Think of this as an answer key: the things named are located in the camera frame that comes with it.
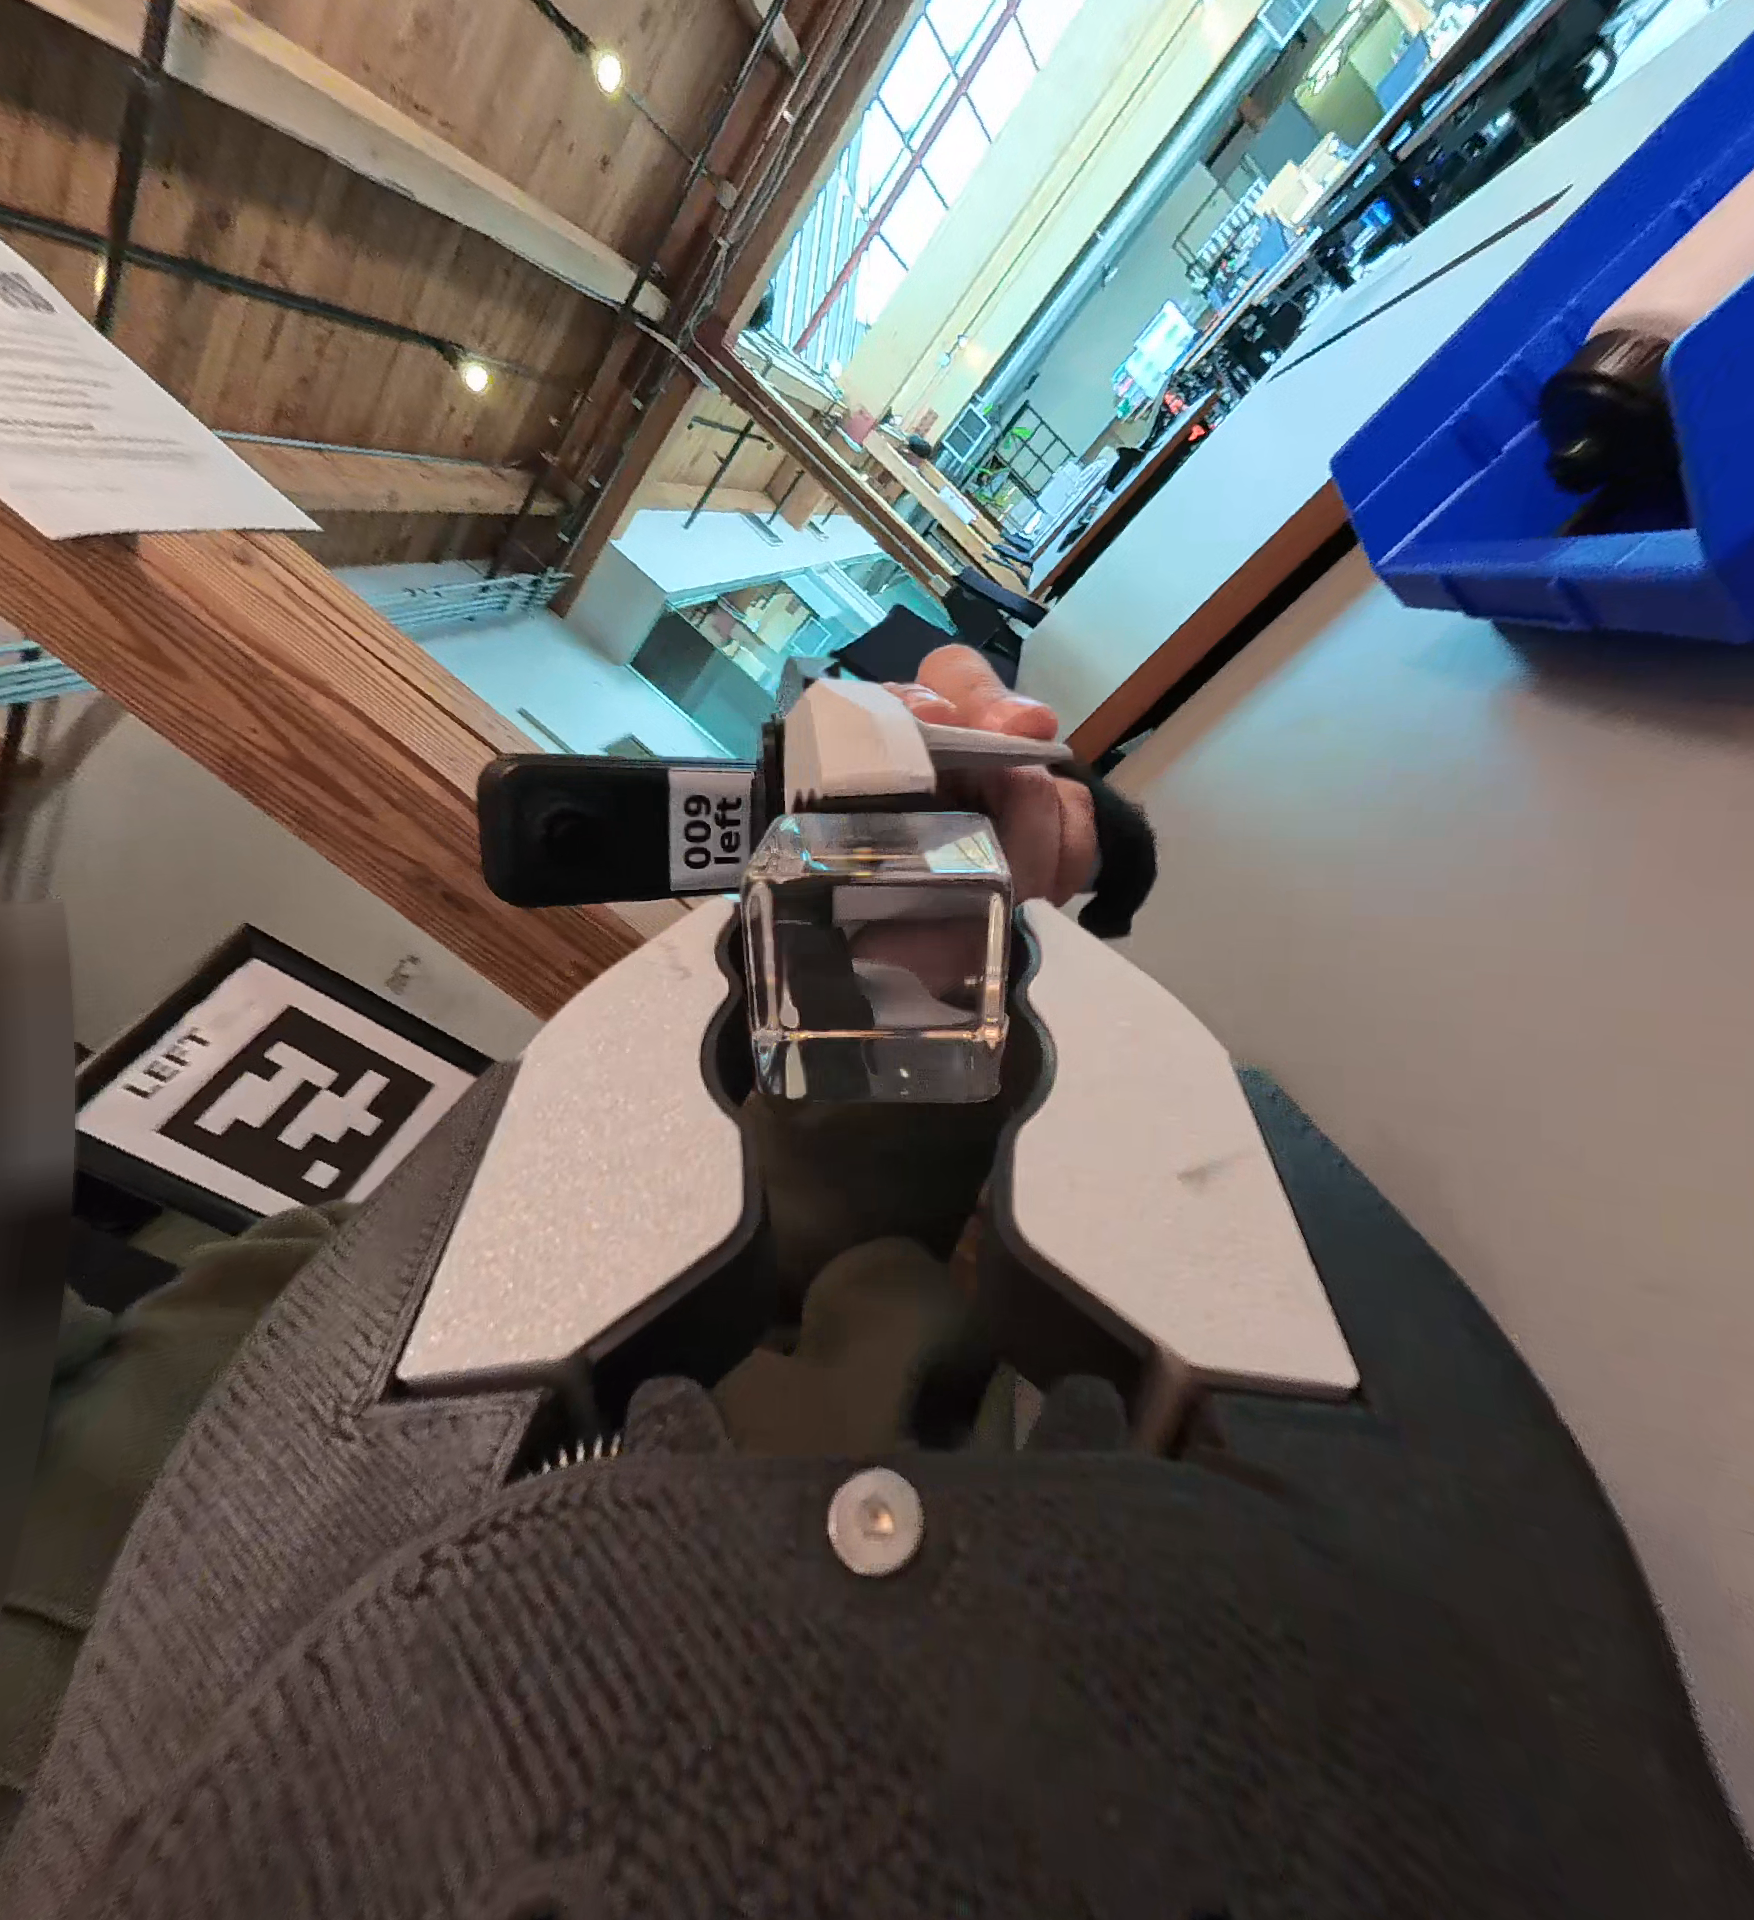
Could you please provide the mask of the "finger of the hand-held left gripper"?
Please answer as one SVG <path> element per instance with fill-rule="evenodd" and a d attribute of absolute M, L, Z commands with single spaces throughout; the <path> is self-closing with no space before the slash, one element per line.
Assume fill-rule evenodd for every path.
<path fill-rule="evenodd" d="M 881 684 L 818 680 L 785 715 L 785 803 L 935 803 L 944 775 L 1072 757 L 1060 739 L 930 721 Z"/>

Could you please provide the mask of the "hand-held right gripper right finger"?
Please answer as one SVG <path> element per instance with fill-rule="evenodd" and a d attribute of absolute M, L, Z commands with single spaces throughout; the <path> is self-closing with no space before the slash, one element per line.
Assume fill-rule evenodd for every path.
<path fill-rule="evenodd" d="M 983 1297 L 1006 1360 L 1128 1403 L 1204 1388 L 1349 1402 L 1362 1374 L 1238 1069 L 1065 909 L 1022 911 Z"/>

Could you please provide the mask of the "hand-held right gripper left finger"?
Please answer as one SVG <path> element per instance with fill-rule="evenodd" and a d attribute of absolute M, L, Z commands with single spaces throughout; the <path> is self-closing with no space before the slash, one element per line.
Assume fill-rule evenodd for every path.
<path fill-rule="evenodd" d="M 528 1043 L 395 1375 L 419 1393 L 594 1370 L 744 1245 L 746 1139 L 706 1061 L 738 902 L 681 913 Z"/>

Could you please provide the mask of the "clear acrylic cube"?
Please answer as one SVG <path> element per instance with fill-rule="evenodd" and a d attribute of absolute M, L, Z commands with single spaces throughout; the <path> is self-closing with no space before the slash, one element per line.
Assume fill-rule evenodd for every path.
<path fill-rule="evenodd" d="M 738 907 L 766 1097 L 997 1097 L 1016 888 L 984 814 L 785 814 L 744 872 Z"/>

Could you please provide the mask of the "person's left hand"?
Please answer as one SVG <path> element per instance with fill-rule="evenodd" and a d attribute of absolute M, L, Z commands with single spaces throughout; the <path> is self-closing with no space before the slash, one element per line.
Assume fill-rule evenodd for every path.
<path fill-rule="evenodd" d="M 928 651 L 912 682 L 889 682 L 891 695 L 920 721 L 1006 738 L 1054 741 L 1056 712 L 1013 689 L 972 645 L 949 641 Z M 1042 764 L 944 769 L 939 803 L 991 818 L 1019 899 L 1067 906 L 1090 892 L 1101 851 L 1090 789 Z"/>

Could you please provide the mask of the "framed marker sign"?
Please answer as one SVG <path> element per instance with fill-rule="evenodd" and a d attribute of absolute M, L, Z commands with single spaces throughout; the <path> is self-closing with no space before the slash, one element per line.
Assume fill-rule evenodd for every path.
<path fill-rule="evenodd" d="M 360 1204 L 493 1065 L 242 924 L 77 1067 L 77 1170 L 231 1234 Z"/>

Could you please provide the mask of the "wooden beam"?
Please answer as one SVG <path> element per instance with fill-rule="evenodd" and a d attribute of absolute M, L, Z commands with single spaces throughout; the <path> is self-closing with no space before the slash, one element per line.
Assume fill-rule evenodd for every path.
<path fill-rule="evenodd" d="M 520 734 L 292 537 L 49 539 L 0 501 L 0 618 L 528 1014 L 640 948 L 490 893 L 477 788 Z"/>

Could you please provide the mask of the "white table wooden edge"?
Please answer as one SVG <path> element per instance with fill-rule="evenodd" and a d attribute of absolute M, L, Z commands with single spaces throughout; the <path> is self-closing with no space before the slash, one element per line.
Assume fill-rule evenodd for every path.
<path fill-rule="evenodd" d="M 1732 2 L 1654 39 L 1595 105 L 1318 309 L 1026 641 L 1019 687 L 1081 757 L 1297 592 L 1349 523 L 1332 457 L 1753 33 L 1754 2 Z"/>

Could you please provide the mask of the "large window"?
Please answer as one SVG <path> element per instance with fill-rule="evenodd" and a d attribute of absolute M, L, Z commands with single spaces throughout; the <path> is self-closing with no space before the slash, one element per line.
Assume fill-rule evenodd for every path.
<path fill-rule="evenodd" d="M 751 332 L 843 380 L 1081 11 L 1083 2 L 919 5 Z"/>

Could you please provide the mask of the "blue plastic bin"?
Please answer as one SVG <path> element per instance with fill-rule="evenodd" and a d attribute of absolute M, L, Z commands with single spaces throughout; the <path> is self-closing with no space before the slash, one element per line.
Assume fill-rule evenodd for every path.
<path fill-rule="evenodd" d="M 1595 319 L 1754 170 L 1754 33 L 1334 454 L 1375 572 L 1412 607 L 1754 645 L 1754 276 L 1667 359 L 1689 523 L 1571 533 L 1538 402 Z"/>

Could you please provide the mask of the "printed paper sheet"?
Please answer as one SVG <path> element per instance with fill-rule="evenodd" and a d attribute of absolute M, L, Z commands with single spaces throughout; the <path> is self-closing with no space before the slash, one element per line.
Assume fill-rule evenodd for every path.
<path fill-rule="evenodd" d="M 54 541 L 316 529 L 5 241 L 0 503 Z"/>

